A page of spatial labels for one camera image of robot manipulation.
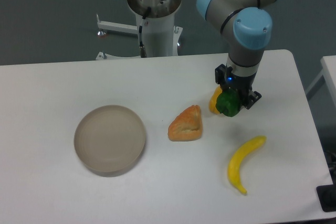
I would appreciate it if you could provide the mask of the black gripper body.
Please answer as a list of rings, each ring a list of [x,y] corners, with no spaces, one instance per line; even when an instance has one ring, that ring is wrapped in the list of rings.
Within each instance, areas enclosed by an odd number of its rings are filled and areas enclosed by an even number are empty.
[[[215,82],[225,83],[226,89],[239,92],[244,89],[252,89],[253,81],[257,73],[257,65],[251,67],[239,66],[235,63],[221,64],[215,68]]]

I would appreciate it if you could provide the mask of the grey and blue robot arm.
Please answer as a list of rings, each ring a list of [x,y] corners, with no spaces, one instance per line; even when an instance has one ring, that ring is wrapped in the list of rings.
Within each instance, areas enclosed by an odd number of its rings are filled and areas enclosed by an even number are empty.
[[[272,19],[265,7],[278,0],[196,0],[204,20],[229,43],[225,64],[215,69],[220,93],[211,110],[226,116],[251,108],[260,98],[253,81],[271,38]],[[177,53],[174,16],[182,0],[127,0],[136,17],[140,56],[164,57]]]

